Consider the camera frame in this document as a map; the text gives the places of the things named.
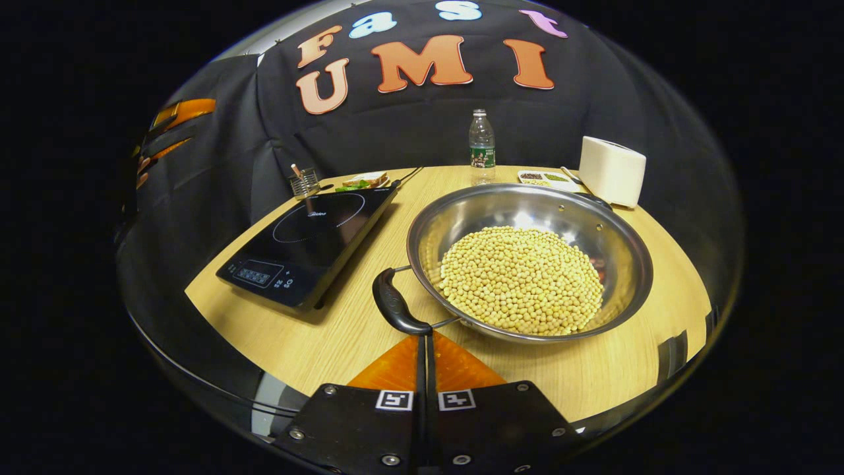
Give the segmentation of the stainless steel pot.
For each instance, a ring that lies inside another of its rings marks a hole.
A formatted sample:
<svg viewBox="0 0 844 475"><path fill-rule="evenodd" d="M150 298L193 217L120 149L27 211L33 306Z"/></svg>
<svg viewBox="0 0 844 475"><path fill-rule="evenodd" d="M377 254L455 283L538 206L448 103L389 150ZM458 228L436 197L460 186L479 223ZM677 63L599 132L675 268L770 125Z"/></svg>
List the stainless steel pot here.
<svg viewBox="0 0 844 475"><path fill-rule="evenodd" d="M456 309L441 294L440 263L452 244L482 230L512 226L554 232L589 256L603 283L603 303L587 326L566 336L528 336L492 327ZM652 261L644 241L608 203L589 193L570 193L521 183L467 187L431 202L407 237L409 268L426 292L475 331L525 344L569 342L596 336L627 321L648 298Z"/></svg>

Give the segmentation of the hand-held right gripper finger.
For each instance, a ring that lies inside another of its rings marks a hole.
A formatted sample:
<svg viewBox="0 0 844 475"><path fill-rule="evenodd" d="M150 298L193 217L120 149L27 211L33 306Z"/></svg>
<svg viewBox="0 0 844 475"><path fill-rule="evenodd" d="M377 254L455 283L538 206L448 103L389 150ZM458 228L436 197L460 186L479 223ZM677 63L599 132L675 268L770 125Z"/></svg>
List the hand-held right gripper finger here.
<svg viewBox="0 0 844 475"><path fill-rule="evenodd" d="M427 475L551 475L584 448L581 433L534 382L435 390L427 337Z"/></svg>
<svg viewBox="0 0 844 475"><path fill-rule="evenodd" d="M323 384L274 447L328 475L420 475L426 469L426 338L413 337L412 391Z"/></svg>

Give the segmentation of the pile of soybeans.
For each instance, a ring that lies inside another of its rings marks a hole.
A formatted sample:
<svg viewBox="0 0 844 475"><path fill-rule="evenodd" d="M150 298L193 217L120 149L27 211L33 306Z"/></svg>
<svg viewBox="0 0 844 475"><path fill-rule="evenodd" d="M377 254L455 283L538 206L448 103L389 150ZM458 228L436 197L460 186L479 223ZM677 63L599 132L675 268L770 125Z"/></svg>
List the pile of soybeans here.
<svg viewBox="0 0 844 475"><path fill-rule="evenodd" d="M449 247L437 285L456 309L528 336L583 330L603 303L599 271L554 232L497 226Z"/></svg>

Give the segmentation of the white toaster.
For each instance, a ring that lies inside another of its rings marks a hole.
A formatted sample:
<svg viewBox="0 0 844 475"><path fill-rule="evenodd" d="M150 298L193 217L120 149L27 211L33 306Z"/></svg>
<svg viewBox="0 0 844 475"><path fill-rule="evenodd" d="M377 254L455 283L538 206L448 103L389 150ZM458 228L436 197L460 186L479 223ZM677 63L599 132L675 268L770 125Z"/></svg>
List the white toaster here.
<svg viewBox="0 0 844 475"><path fill-rule="evenodd" d="M646 156L606 139L584 136L579 178L610 205L636 208L646 172Z"/></svg>

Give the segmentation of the clear plastic water bottle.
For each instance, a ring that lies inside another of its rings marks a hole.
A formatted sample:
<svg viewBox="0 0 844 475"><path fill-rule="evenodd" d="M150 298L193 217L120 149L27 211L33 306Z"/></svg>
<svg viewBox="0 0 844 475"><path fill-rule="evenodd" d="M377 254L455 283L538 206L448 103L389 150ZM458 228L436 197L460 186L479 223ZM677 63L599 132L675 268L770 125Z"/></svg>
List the clear plastic water bottle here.
<svg viewBox="0 0 844 475"><path fill-rule="evenodd" d="M476 186L494 180L497 171L497 147L487 111L474 109L472 115L472 123L468 129L468 150L472 169L471 184Z"/></svg>

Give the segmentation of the black induction cooktop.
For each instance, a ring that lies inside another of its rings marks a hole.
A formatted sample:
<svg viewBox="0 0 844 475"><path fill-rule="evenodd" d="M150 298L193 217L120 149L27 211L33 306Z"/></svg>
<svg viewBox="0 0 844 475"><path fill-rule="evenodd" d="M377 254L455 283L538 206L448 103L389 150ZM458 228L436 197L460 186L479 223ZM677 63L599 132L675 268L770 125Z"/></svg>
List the black induction cooktop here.
<svg viewBox="0 0 844 475"><path fill-rule="evenodd" d="M392 185L308 197L257 232L216 276L284 309L307 312L397 193Z"/></svg>

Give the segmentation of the white divided tray with spices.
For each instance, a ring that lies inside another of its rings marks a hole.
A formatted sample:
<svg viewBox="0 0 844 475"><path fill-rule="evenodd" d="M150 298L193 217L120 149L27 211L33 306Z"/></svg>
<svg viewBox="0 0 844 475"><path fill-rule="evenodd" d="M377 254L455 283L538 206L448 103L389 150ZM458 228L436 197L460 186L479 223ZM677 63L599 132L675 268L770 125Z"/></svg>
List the white divided tray with spices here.
<svg viewBox="0 0 844 475"><path fill-rule="evenodd" d="M577 193L581 186L569 175L558 174L557 172L541 172L536 170L520 170L517 174L518 180L523 184L551 187L560 191Z"/></svg>

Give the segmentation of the black backdrop cloth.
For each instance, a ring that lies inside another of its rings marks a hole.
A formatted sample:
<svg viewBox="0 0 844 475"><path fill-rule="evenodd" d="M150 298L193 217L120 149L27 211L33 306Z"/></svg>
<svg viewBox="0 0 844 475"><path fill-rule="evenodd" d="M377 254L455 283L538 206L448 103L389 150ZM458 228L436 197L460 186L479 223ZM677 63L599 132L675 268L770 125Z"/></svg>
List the black backdrop cloth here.
<svg viewBox="0 0 844 475"><path fill-rule="evenodd" d="M121 237L132 316L198 316L183 291L248 226L290 198L293 163L319 174L467 170L474 108L497 160L573 166L582 138L646 157L639 204L677 241L709 300L735 302L744 255L737 183L721 145L650 64L578 19L522 0L370 0L319 19L287 15L187 79L166 105L215 110L148 139L153 159Z"/></svg>

